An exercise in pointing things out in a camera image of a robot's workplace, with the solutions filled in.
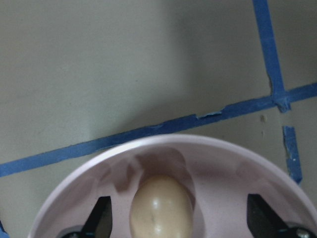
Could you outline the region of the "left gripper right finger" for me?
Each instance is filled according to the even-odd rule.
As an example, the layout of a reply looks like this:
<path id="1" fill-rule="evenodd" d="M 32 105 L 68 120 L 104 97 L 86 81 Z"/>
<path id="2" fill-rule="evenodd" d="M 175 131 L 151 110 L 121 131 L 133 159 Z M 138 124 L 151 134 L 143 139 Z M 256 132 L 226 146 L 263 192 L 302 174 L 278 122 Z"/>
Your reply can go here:
<path id="1" fill-rule="evenodd" d="M 281 238 L 289 230 L 259 194 L 248 194 L 247 226 L 254 238 Z"/>

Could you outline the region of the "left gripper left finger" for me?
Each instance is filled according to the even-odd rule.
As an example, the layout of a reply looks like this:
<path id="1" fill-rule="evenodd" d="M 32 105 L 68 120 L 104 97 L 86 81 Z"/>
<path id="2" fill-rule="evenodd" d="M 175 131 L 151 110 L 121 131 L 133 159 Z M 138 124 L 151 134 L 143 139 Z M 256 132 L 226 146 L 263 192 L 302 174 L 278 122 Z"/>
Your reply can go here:
<path id="1" fill-rule="evenodd" d="M 80 232 L 81 238 L 109 238 L 112 231 L 111 197 L 99 197 Z"/>

